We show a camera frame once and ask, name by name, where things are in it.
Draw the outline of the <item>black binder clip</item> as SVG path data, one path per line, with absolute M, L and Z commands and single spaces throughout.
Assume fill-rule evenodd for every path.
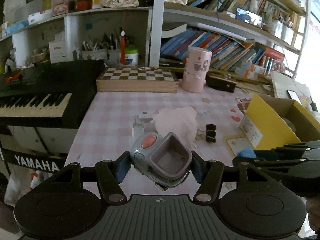
M 214 124 L 206 124 L 206 129 L 198 129 L 197 134 L 205 137 L 208 143 L 216 143 L 216 126 Z

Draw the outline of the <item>grey toy truck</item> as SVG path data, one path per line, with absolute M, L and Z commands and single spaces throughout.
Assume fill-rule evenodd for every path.
M 189 174 L 192 153 L 175 133 L 142 134 L 130 150 L 132 165 L 163 191 L 177 187 Z

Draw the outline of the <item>yellow cardboard box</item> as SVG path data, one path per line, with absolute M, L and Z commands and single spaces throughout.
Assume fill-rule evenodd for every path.
M 292 99 L 254 94 L 240 123 L 255 150 L 319 140 L 319 122 Z

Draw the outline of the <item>white orange-edged mat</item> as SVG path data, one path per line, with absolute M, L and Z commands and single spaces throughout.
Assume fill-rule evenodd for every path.
M 251 148 L 251 144 L 245 135 L 230 135 L 223 138 L 223 142 L 227 147 L 231 157 L 235 157 L 236 154 L 247 148 Z

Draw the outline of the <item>white charger plug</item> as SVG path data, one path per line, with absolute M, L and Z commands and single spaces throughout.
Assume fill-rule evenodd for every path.
M 135 120 L 132 124 L 132 137 L 138 139 L 144 133 L 144 122 Z

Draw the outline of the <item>pink checked tablecloth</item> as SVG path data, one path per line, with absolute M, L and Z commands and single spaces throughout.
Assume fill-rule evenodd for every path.
M 204 159 L 215 159 L 227 166 L 233 157 L 223 142 L 225 136 L 243 135 L 240 121 L 243 113 L 238 105 L 249 102 L 253 92 L 237 88 L 234 93 L 205 87 L 199 94 L 179 89 L 176 94 L 142 92 L 99 92 L 92 101 L 67 157 L 67 163 L 83 167 L 110 159 L 117 159 L 128 151 L 135 139 L 132 124 L 144 122 L 145 131 L 154 131 L 153 116 L 164 108 L 191 106 L 197 111 L 198 129 L 206 124 L 216 126 L 216 143 L 208 143 L 200 135 L 194 141 L 195 150 Z

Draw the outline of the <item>black smartphone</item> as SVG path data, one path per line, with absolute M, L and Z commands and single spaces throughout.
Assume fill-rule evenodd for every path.
M 302 105 L 302 102 L 301 102 L 298 94 L 295 91 L 287 90 L 287 94 L 288 94 L 289 98 L 291 98 L 292 100 L 296 100 L 300 105 Z

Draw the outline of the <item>black wooden box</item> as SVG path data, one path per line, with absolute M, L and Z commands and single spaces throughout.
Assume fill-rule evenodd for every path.
M 237 82 L 229 74 L 208 72 L 206 75 L 206 84 L 209 88 L 215 90 L 234 93 Z

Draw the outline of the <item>black Yamaha keyboard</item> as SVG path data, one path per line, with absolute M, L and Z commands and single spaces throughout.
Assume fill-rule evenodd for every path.
M 104 68 L 102 60 L 85 60 L 2 74 L 1 125 L 27 150 L 66 157 Z

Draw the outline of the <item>wooden chess board box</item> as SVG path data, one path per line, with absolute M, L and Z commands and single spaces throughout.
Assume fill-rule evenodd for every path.
M 97 79 L 99 92 L 177 93 L 175 74 L 155 67 L 108 67 Z

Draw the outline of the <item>pink cylindrical cup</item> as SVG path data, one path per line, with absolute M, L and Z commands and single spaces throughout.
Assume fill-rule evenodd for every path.
M 183 72 L 182 88 L 191 93 L 203 91 L 212 52 L 199 47 L 190 47 Z

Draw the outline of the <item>red figurine bottle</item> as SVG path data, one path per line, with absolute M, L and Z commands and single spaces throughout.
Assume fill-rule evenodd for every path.
M 122 30 L 120 33 L 120 63 L 124 65 L 125 62 L 125 31 Z

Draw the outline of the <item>white bookshelf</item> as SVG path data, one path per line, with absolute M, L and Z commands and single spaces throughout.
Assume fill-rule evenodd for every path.
M 102 0 L 1 0 L 1 69 L 27 68 L 40 62 L 85 60 L 95 50 L 120 63 L 120 33 L 125 48 L 135 46 L 141 66 L 179 66 L 190 47 L 210 50 L 210 66 L 233 71 L 249 52 L 265 74 L 279 69 L 294 78 L 305 41 L 302 0 L 139 0 L 135 8 L 107 8 Z M 263 27 L 236 19 L 241 8 L 263 18 Z

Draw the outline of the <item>white green-lid jar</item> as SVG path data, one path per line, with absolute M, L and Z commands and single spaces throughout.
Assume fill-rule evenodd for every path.
M 138 66 L 139 51 L 135 46 L 125 48 L 125 65 L 130 67 Z

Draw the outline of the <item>digital photo frame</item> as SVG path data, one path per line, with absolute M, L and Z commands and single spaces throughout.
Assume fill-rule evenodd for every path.
M 263 27 L 263 18 L 248 10 L 237 8 L 236 19 L 248 23 L 250 25 L 256 26 L 260 29 Z

